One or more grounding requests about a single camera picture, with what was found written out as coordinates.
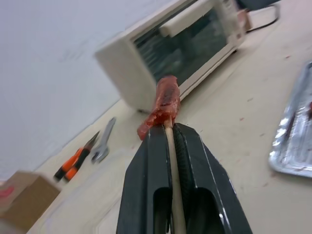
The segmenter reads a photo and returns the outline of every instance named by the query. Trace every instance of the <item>red raw meat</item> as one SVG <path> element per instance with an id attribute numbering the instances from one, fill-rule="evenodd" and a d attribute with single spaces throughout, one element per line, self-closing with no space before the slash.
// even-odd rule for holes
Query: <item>red raw meat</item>
<path id="1" fill-rule="evenodd" d="M 164 124 L 166 121 L 167 124 L 174 123 L 180 108 L 180 90 L 176 80 L 174 76 L 166 76 L 158 82 L 152 113 L 137 129 L 141 140 L 154 125 Z"/>

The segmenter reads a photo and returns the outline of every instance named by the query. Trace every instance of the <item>toaster oven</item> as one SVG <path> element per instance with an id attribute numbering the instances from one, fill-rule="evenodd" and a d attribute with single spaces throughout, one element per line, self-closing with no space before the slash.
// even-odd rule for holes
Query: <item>toaster oven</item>
<path id="1" fill-rule="evenodd" d="M 150 111 L 174 75 L 186 97 L 244 40 L 233 0 L 178 0 L 122 32 L 96 59 L 131 107 Z"/>

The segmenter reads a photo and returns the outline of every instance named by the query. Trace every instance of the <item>toaster oven handle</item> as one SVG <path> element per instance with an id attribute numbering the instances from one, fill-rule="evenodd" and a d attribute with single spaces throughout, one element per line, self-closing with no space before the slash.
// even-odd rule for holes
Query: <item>toaster oven handle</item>
<path id="1" fill-rule="evenodd" d="M 213 7 L 212 0 L 198 0 L 184 11 L 160 26 L 159 30 L 163 37 L 171 38 L 191 26 Z"/>

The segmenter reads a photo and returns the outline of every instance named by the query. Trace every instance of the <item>black power cord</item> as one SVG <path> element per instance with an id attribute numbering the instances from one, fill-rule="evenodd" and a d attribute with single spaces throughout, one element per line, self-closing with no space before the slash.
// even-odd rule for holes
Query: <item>black power cord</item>
<path id="1" fill-rule="evenodd" d="M 246 31 L 246 33 L 251 33 L 251 32 L 254 32 L 256 30 L 268 27 L 268 26 L 274 24 L 275 22 L 277 22 L 279 20 L 279 18 L 280 18 L 280 7 L 279 7 L 279 5 L 278 4 L 272 4 L 272 5 L 268 5 L 268 6 L 264 7 L 264 8 L 269 8 L 269 7 L 274 7 L 275 8 L 275 19 L 272 22 L 267 23 L 265 25 L 262 25 L 260 27 L 252 28 L 252 29 Z"/>

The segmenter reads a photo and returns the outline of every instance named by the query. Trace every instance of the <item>toaster oven door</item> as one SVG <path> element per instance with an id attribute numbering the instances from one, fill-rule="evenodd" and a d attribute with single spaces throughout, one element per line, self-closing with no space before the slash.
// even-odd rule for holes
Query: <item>toaster oven door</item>
<path id="1" fill-rule="evenodd" d="M 224 19 L 212 2 L 196 1 L 134 41 L 156 82 L 174 75 L 183 93 L 233 49 Z"/>

